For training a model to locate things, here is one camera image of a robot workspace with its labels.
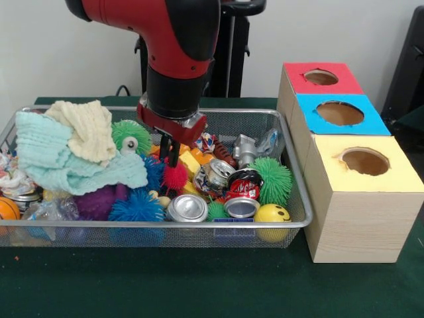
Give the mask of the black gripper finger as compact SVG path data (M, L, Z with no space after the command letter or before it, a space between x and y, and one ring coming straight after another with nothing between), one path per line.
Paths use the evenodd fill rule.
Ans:
M172 139L170 146L170 167L175 168L178 165L181 144Z
M168 135L163 134L160 140L159 159L164 160L168 156L169 149L170 149L170 138Z

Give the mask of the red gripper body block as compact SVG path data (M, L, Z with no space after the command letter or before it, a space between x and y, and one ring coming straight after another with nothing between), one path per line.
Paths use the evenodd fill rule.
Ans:
M206 129L207 117L197 111L188 119L169 119L154 113L148 107L147 96L138 101L137 115L140 121L150 128L170 137L180 144L191 145Z

